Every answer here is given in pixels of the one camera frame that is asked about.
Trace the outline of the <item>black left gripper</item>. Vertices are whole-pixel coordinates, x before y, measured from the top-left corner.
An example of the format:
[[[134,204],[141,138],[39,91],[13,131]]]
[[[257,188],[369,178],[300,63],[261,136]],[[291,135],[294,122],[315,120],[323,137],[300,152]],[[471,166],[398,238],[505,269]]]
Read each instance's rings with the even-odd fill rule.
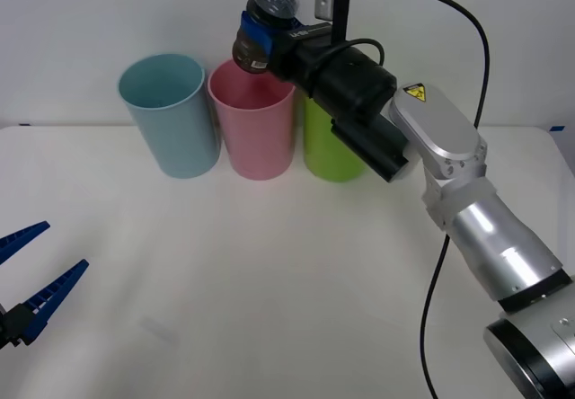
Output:
[[[1,237],[0,263],[3,264],[9,260],[48,229],[49,223],[42,221]],[[1,307],[0,349],[8,343],[13,346],[18,346],[20,343],[25,345],[33,343],[88,267],[89,262],[83,259],[38,293],[9,311]]]

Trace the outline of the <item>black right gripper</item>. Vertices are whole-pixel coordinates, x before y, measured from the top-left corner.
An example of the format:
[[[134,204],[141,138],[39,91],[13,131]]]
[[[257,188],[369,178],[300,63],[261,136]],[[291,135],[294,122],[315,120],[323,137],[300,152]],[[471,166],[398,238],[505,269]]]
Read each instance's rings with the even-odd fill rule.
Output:
[[[331,47],[332,25],[322,22],[302,26],[287,19],[287,30],[273,30],[256,22],[247,11],[241,15],[240,30],[269,58],[269,71],[279,80],[300,90],[333,90],[334,73],[321,55]]]

